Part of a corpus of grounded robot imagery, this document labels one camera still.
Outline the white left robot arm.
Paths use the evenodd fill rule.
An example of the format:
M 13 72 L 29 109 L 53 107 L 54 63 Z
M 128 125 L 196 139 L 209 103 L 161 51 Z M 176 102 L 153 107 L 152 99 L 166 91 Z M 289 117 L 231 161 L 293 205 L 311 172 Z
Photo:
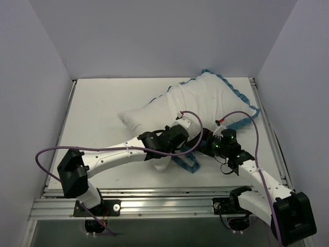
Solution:
M 91 182 L 93 176 L 120 165 L 160 159 L 173 154 L 189 137 L 186 127 L 166 126 L 163 132 L 145 132 L 108 151 L 69 149 L 57 166 L 64 197 L 76 198 L 92 216 L 103 212 L 100 193 Z

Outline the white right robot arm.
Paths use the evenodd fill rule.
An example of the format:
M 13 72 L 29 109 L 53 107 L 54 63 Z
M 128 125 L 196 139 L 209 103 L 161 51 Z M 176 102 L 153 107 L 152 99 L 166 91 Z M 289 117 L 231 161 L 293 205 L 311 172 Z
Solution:
M 235 130 L 224 129 L 220 135 L 209 132 L 206 137 L 207 153 L 223 158 L 233 173 L 247 182 L 230 192 L 223 208 L 237 214 L 254 214 L 270 226 L 283 246 L 317 232 L 308 196 L 285 187 L 266 172 L 253 155 L 242 149 Z

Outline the blue houndstooth pillow with pillowcase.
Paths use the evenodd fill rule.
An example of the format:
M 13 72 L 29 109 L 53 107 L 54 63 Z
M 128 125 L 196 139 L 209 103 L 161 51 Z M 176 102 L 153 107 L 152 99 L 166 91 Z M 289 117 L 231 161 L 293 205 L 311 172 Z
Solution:
M 194 112 L 204 128 L 210 131 L 216 129 L 215 121 L 222 117 L 226 117 L 224 124 L 228 128 L 237 130 L 250 124 L 260 113 L 260 109 L 251 105 L 249 99 L 225 78 L 210 72 L 176 84 L 161 96 L 167 97 L 182 111 Z

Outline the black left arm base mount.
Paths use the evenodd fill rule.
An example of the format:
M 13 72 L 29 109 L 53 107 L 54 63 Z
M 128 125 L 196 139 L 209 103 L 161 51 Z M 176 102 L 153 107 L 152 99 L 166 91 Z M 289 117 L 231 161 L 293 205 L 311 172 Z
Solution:
M 100 205 L 89 209 L 96 217 L 117 217 L 120 216 L 121 200 L 104 200 Z M 74 206 L 74 217 L 90 217 L 90 214 L 76 201 Z

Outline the aluminium rail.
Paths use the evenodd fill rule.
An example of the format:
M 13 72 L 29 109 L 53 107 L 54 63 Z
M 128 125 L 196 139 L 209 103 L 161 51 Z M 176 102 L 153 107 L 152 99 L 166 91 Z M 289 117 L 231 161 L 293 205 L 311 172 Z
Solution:
M 269 120 L 267 113 L 261 102 L 261 99 L 260 99 L 260 96 L 259 96 L 259 93 L 257 90 L 256 80 L 255 80 L 255 78 L 248 78 L 248 79 L 249 79 L 249 82 L 250 82 L 250 85 L 251 85 L 251 88 L 252 88 L 252 91 L 253 91 L 253 94 L 255 97 L 257 107 L 261 110 L 260 117 L 262 119 L 262 122 L 263 122 L 263 125 L 265 128 L 267 139 L 268 139 L 273 157 L 275 159 L 275 163 L 277 166 L 278 173 L 280 174 L 281 181 L 287 188 L 289 188 L 293 191 L 296 191 L 291 182 L 289 172 L 287 169 L 287 165 L 286 165 L 280 144 L 278 142 L 276 133 L 270 124 L 270 120 Z
M 63 122 L 62 122 L 62 125 L 61 125 L 61 129 L 60 129 L 60 133 L 59 133 L 59 136 L 58 136 L 58 139 L 57 139 L 57 143 L 56 143 L 57 146 L 61 143 L 61 138 L 62 138 L 64 129 L 65 129 L 67 116 L 68 116 L 68 113 L 69 113 L 69 110 L 70 110 L 70 106 L 71 106 L 72 98 L 73 98 L 74 93 L 75 93 L 76 86 L 77 86 L 77 80 L 73 80 L 72 81 L 72 87 L 71 87 L 69 97 L 68 97 L 68 101 L 67 101 L 67 106 L 66 106 Z M 57 158 L 57 153 L 58 153 L 58 151 L 54 151 L 53 156 L 52 156 L 51 166 L 50 166 L 50 169 L 49 169 L 49 171 L 51 171 L 51 172 L 54 170 L 55 161 L 56 161 L 56 158 Z M 42 198 L 44 197 L 44 193 L 47 192 L 47 190 L 48 190 L 48 185 L 50 183 L 50 179 L 51 179 L 51 177 L 48 175 L 47 179 L 46 179 L 46 182 L 45 182 L 43 192 L 42 192 Z

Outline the aluminium right side rail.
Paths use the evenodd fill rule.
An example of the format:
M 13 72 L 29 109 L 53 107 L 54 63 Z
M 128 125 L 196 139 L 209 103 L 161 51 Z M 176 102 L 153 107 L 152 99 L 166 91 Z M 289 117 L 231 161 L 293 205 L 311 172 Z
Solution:
M 252 88 L 252 91 L 253 91 L 253 94 L 255 97 L 257 107 L 261 110 L 260 117 L 262 119 L 262 122 L 263 122 L 263 125 L 265 128 L 267 139 L 268 139 L 273 157 L 275 159 L 275 163 L 277 166 L 278 173 L 280 174 L 281 181 L 287 188 L 289 188 L 293 191 L 296 191 L 291 182 L 289 172 L 287 169 L 287 165 L 286 165 L 280 144 L 278 142 L 276 133 L 270 124 L 270 120 L 269 120 L 267 113 L 261 102 L 261 99 L 260 99 L 260 96 L 259 96 L 259 93 L 257 90 L 256 80 L 255 80 L 255 78 L 248 78 L 248 79 L 249 79 L 249 82 L 250 82 L 250 85 L 251 85 L 251 88 Z

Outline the aluminium front rail frame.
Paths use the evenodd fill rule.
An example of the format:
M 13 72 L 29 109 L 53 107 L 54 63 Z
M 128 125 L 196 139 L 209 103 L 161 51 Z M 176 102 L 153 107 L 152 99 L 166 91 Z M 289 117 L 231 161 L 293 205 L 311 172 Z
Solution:
M 160 189 L 103 189 L 106 200 L 120 200 L 119 219 L 168 219 L 214 217 L 213 198 L 227 198 L 230 187 L 181 187 Z M 29 220 L 74 220 L 74 199 L 47 189 L 35 199 Z

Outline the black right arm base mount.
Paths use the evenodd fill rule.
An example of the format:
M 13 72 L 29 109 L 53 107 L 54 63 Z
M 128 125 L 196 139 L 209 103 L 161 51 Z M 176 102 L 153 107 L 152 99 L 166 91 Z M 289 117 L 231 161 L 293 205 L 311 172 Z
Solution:
M 216 197 L 212 198 L 213 213 L 215 215 L 253 215 L 256 214 L 253 211 L 247 210 L 246 207 L 242 207 L 243 203 L 247 202 L 246 199 L 231 199 L 229 197 Z

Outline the white pillow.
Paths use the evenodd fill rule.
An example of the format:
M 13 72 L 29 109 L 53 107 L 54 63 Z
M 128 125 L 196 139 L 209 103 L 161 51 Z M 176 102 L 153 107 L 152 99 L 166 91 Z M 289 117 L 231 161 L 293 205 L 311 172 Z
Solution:
M 161 96 L 142 108 L 120 112 L 118 117 L 133 136 L 139 136 L 171 126 L 181 110 L 167 97 Z

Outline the aluminium left side rail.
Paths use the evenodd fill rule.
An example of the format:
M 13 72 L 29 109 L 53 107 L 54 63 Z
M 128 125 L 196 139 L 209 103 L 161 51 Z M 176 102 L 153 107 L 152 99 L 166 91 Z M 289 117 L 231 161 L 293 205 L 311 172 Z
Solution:
M 71 106 L 72 98 L 73 98 L 74 93 L 75 93 L 76 86 L 77 86 L 77 80 L 73 80 L 72 81 L 72 87 L 71 87 L 69 97 L 68 97 L 68 101 L 67 101 L 67 106 L 66 106 L 63 122 L 62 122 L 62 125 L 61 125 L 61 129 L 60 129 L 60 133 L 59 133 L 59 136 L 58 136 L 58 139 L 57 139 L 57 143 L 56 143 L 57 146 L 61 143 L 61 138 L 62 138 L 64 129 L 65 129 L 67 116 L 68 116 L 68 113 L 69 113 L 69 110 L 70 110 L 70 106 Z M 49 169 L 49 171 L 51 171 L 51 172 L 54 170 L 55 161 L 56 161 L 56 158 L 57 158 L 57 153 L 58 153 L 58 151 L 54 151 L 53 156 L 52 156 L 51 166 L 50 166 L 50 169 Z M 42 198 L 44 197 L 44 193 L 47 192 L 47 190 L 48 190 L 48 185 L 50 183 L 50 179 L 51 179 L 51 177 L 48 175 L 47 179 L 46 179 L 46 182 L 45 182 L 43 192 L 42 192 Z

